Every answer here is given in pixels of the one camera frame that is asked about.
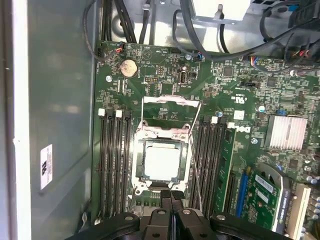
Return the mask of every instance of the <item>screw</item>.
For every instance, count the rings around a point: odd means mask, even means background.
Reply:
[[[258,139],[252,138],[252,139],[251,139],[251,143],[252,143],[252,144],[257,144],[257,143],[258,143]]]
[[[189,215],[189,214],[191,214],[191,211],[188,210],[188,209],[185,209],[185,210],[182,210],[182,213],[186,214],[186,215]]]
[[[191,56],[190,54],[187,54],[187,55],[185,55],[185,59],[191,60],[191,59],[192,59],[192,56]]]
[[[221,220],[221,221],[224,221],[224,220],[226,220],[226,216],[217,215],[217,216],[216,216],[216,219]]]
[[[106,76],[106,77],[105,77],[105,80],[106,80],[108,83],[112,82],[112,76],[110,76],[110,75]]]

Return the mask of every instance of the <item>white label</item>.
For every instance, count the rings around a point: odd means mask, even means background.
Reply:
[[[243,120],[245,118],[245,111],[235,110],[233,119],[234,120]]]
[[[44,189],[51,181],[53,176],[52,144],[45,147],[40,152],[40,174],[41,189]]]
[[[274,192],[274,187],[271,186],[269,183],[267,183],[265,180],[263,180],[258,175],[255,175],[255,180],[260,183],[265,189],[267,189],[270,193]]]
[[[266,203],[269,202],[269,199],[268,199],[265,195],[263,195],[263,193],[260,192],[259,190],[258,190],[258,196],[259,196],[263,201],[265,201]]]

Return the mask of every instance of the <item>integrated circuit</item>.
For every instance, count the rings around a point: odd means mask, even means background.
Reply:
[[[296,169],[298,167],[299,161],[297,159],[290,159],[289,168]]]
[[[270,88],[274,88],[276,86],[277,78],[274,76],[268,77],[266,81],[266,86]]]
[[[233,66],[225,66],[225,67],[223,68],[223,73],[222,73],[222,75],[223,75],[224,77],[232,77],[232,76],[234,75],[234,68],[233,68]]]

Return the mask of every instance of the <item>green circuit board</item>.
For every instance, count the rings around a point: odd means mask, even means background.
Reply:
[[[243,218],[250,223],[272,229],[279,201],[279,188],[262,175],[252,172],[248,180]]]
[[[110,53],[117,49],[119,43],[98,43],[98,51]],[[120,65],[125,60],[133,60],[137,70],[133,76],[125,77]],[[284,67],[281,59],[259,58],[259,64],[268,66],[269,70],[278,70]],[[186,79],[181,82],[182,67],[186,70]],[[220,172],[220,177],[229,172],[235,175],[235,188],[230,195],[229,212],[235,214],[238,199],[238,188],[241,174],[247,167],[254,167],[256,163],[268,163],[278,166],[297,182],[305,182],[304,167],[310,166],[314,174],[318,175],[318,163],[313,155],[319,146],[319,117],[320,117],[320,88],[319,77],[314,72],[305,76],[291,76],[289,72],[277,75],[262,73],[251,67],[249,61],[235,58],[226,61],[211,61],[206,59],[186,58],[176,48],[163,46],[148,46],[126,43],[124,50],[115,54],[106,62],[96,63],[93,121],[93,165],[92,165],[92,219],[101,218],[102,198],[109,188],[118,186],[125,188],[122,193],[112,195],[107,203],[123,198],[122,210],[127,210],[132,204],[136,206],[135,213],[142,215],[143,207],[159,207],[160,194],[144,191],[140,196],[134,197],[131,185],[132,154],[134,150],[134,133],[141,121],[143,96],[159,97],[162,95],[178,95],[187,100],[201,102],[201,110],[193,129],[197,145],[200,120],[204,117],[214,117],[217,112],[222,113],[228,122],[234,123],[231,147],[227,148],[226,172]],[[265,111],[259,112],[259,106],[264,106]],[[117,163],[112,164],[111,172],[102,166],[101,159],[104,151],[101,146],[104,133],[102,117],[99,109],[106,112],[121,110],[126,122],[115,121],[114,126],[120,126],[120,135],[126,136],[122,142],[122,150],[116,154]],[[302,150],[270,150],[264,146],[268,128],[269,115],[277,115],[279,111],[286,116],[299,116],[307,119],[304,144]],[[191,124],[195,117],[195,110],[170,103],[161,107],[152,106],[144,108],[144,120],[162,128],[181,128],[183,124]],[[121,169],[127,168],[125,174]],[[126,182],[116,180],[116,174],[125,176]],[[110,181],[101,182],[104,175]],[[223,183],[223,190],[217,193],[226,198],[228,180]],[[191,188],[184,193],[184,205],[190,206]],[[217,210],[224,209],[224,199],[216,201]]]

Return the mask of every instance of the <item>heatsink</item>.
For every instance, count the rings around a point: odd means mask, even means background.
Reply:
[[[264,146],[271,149],[301,150],[307,119],[294,116],[270,116]]]

